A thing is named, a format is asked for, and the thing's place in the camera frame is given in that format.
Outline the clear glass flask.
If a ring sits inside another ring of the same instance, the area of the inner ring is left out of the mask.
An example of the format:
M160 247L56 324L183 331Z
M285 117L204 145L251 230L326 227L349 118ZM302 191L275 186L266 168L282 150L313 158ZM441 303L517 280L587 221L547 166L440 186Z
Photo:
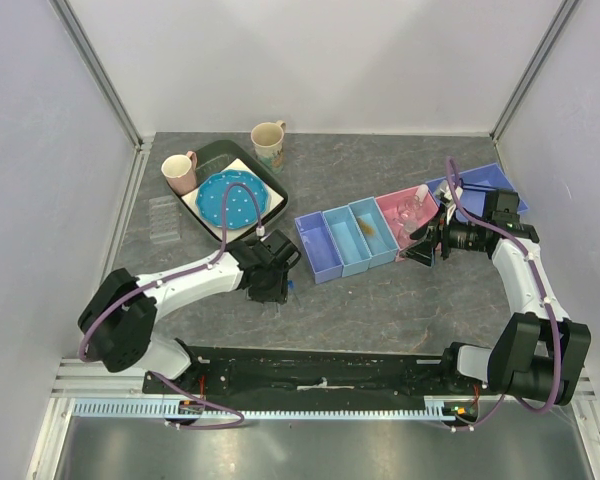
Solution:
M406 217L403 219L403 223L401 224L398 232L398 242L403 248L406 248L413 243L411 234L414 233L418 228L418 221L415 218Z

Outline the clear test tube rack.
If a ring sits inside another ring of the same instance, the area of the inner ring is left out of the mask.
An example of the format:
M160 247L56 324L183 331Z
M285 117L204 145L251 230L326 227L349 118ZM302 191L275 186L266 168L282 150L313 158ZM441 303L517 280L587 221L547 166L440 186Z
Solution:
M149 200L149 238L154 244L181 239L179 204L172 196Z

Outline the clear flask white stopper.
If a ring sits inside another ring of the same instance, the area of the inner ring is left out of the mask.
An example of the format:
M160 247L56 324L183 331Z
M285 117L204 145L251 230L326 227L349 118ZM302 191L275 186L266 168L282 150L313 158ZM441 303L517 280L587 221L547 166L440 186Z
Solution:
M426 184L420 184L414 194L414 199L419 203L423 203L427 197L429 188Z

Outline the black wire ring stand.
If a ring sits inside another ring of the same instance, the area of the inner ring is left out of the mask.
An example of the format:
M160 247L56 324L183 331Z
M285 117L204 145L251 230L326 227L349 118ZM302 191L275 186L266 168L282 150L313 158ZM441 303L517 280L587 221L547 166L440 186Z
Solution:
M460 188L462 188L463 190L466 190L466 191L489 192L489 191L496 190L496 187L494 187L490 184L483 185L483 184L477 184L477 183L469 183L469 182L466 182L462 178L457 178L457 179L452 178L449 181L449 184L453 185L454 187L459 186Z

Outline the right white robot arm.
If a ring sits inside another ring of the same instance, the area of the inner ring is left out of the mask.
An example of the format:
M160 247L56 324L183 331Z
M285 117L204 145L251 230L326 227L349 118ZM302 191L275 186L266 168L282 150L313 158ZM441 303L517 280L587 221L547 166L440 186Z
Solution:
M555 297L541 262L535 228L521 221L520 199L513 190L491 189L483 214L461 222L459 187L441 183L440 206L427 224L412 234L403 257L431 266L454 249L484 253L504 285L511 318L491 349L459 342L444 352L449 362L438 368L438 381L457 394L474 379L495 394L545 410L568 404L591 343L589 328L573 322Z

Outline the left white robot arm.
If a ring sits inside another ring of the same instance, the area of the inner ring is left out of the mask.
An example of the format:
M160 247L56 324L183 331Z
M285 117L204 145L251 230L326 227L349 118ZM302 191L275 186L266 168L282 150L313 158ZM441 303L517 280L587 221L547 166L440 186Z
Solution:
M178 393L191 392L200 378L193 354L182 342L156 334L156 324L187 305L237 290L254 302L284 304L288 273L300 258L297 246L275 230L162 272L133 276L125 268L114 270L77 321L83 333L79 358L101 362L110 373L142 368L164 377Z

